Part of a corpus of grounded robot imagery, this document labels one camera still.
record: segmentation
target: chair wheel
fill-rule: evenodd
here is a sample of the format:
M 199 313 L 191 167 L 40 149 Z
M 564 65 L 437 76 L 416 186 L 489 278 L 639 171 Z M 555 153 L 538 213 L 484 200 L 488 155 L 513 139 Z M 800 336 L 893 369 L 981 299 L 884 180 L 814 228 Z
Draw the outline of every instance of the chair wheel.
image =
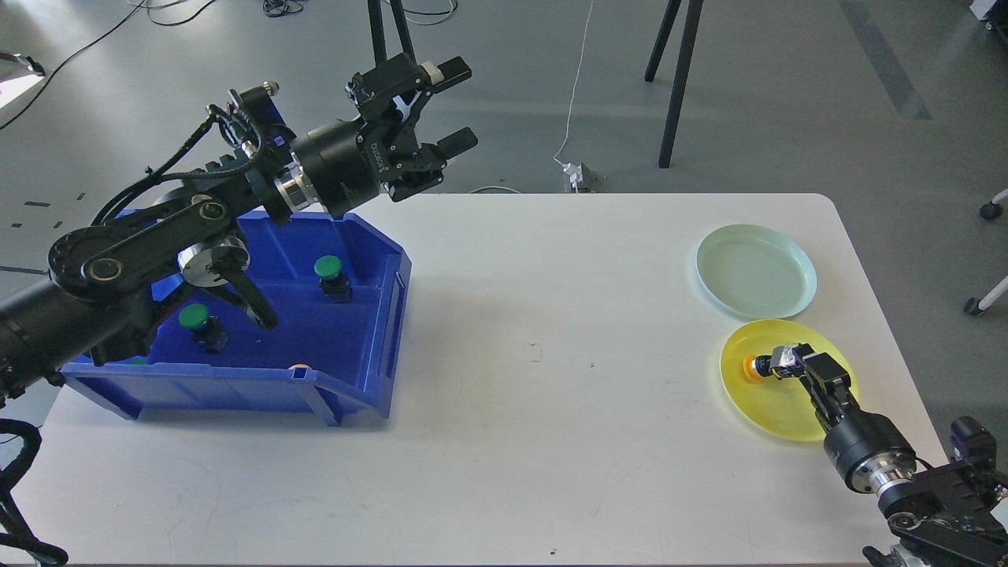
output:
M 997 203 L 988 203 L 980 208 L 980 216 L 992 221 L 1001 216 L 1002 210 L 1001 205 Z
M 980 309 L 980 302 L 977 301 L 977 298 L 970 298 L 970 301 L 963 306 L 963 312 L 974 317 L 981 317 L 985 313 L 984 310 Z

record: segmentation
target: light blue plate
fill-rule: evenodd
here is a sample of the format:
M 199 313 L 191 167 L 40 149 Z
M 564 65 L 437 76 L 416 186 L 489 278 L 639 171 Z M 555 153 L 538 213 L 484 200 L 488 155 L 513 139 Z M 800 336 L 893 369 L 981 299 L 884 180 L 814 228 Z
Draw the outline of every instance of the light blue plate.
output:
M 724 226 L 709 234 L 697 250 L 697 273 L 715 302 L 753 320 L 800 313 L 818 285 L 800 246 L 752 224 Z

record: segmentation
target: white cable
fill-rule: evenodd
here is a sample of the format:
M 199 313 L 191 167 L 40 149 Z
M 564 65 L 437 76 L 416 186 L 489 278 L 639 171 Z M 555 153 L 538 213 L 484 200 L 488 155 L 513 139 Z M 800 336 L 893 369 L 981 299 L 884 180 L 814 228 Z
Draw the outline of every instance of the white cable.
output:
M 450 6 L 448 14 L 445 14 L 445 17 L 443 17 L 437 21 L 429 21 L 429 22 L 416 21 L 409 19 L 409 16 L 406 16 L 406 21 L 408 21 L 409 23 L 415 23 L 416 25 L 437 25 L 438 23 L 448 21 L 452 19 L 452 16 L 454 16 L 455 13 L 459 10 L 459 4 L 457 4 L 455 0 L 448 0 L 448 4 Z
M 509 191 L 511 193 L 517 193 L 518 195 L 521 195 L 521 192 L 518 191 L 517 189 L 511 189 L 510 187 L 504 187 L 504 186 L 500 186 L 500 185 L 488 185 L 486 187 L 481 187 L 480 189 L 474 189 L 473 191 L 470 191 L 469 193 L 470 194 L 473 194 L 473 193 L 483 193 L 484 191 L 490 191 L 492 189 L 499 189 L 501 191 Z
M 581 59 L 578 60 L 578 73 L 574 76 L 574 88 L 571 89 L 571 105 L 568 107 L 568 125 L 566 133 L 563 134 L 563 143 L 560 144 L 560 148 L 556 150 L 553 154 L 553 161 L 556 161 L 563 166 L 563 162 L 556 158 L 563 151 L 563 147 L 566 145 L 566 140 L 571 137 L 571 115 L 574 114 L 574 96 L 578 92 L 578 79 L 581 78 L 581 64 L 585 63 L 585 44 L 588 43 L 588 22 L 592 21 L 592 8 L 595 7 L 595 0 L 588 5 L 588 17 L 585 18 L 585 36 L 581 39 Z

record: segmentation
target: blue plastic bin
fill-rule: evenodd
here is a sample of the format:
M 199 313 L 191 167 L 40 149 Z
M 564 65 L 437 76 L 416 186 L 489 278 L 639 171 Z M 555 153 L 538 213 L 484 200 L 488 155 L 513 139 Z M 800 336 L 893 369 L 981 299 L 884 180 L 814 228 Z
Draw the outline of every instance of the blue plastic bin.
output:
M 247 273 L 276 311 L 276 329 L 201 293 L 192 302 L 230 334 L 223 353 L 201 350 L 172 317 L 145 361 L 96 367 L 82 357 L 61 368 L 67 385 L 129 420 L 147 408 L 313 412 L 329 426 L 366 408 L 388 418 L 410 271 L 402 248 L 350 213 L 297 214 L 279 228 L 252 212 L 239 223 L 252 256 Z M 343 259 L 349 304 L 319 289 L 313 265 L 327 254 Z M 154 297 L 179 281 L 158 282 Z

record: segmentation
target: gray floor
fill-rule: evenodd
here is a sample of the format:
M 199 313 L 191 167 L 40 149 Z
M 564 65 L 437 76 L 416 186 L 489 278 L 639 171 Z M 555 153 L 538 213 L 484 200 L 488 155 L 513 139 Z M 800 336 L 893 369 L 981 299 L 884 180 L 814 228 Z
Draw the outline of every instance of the gray floor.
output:
M 199 5 L 155 16 L 178 19 Z M 430 141 L 462 126 L 481 139 L 440 191 L 560 190 L 552 155 L 589 5 L 463 0 L 453 19 L 412 26 L 419 59 L 461 54 L 474 70 L 421 122 Z M 1008 272 L 1008 219 L 977 216 L 1008 186 L 1005 44 L 963 1 L 709 1 L 672 167 L 659 169 L 681 18 L 657 81 L 642 76 L 663 8 L 661 0 L 596 0 L 561 159 L 586 162 L 614 193 L 830 197 L 939 435 L 969 414 L 1008 444 L 1008 301 L 979 320 L 961 311 Z M 128 10 L 116 0 L 6 0 L 0 49 L 51 71 Z M 279 82 L 276 103 L 297 132 L 353 117 L 342 87 L 371 67 L 366 22 L 363 2 L 313 1 L 300 15 L 268 19 L 258 2 L 221 1 L 172 28 L 138 13 L 0 132 L 0 265 L 43 269 L 54 238 L 166 158 L 229 88 Z M 0 110 L 0 122 L 19 106 Z M 204 142 L 182 165 L 226 149 Z M 607 229 L 580 236 L 605 238 Z M 0 295 L 38 277 L 0 271 Z

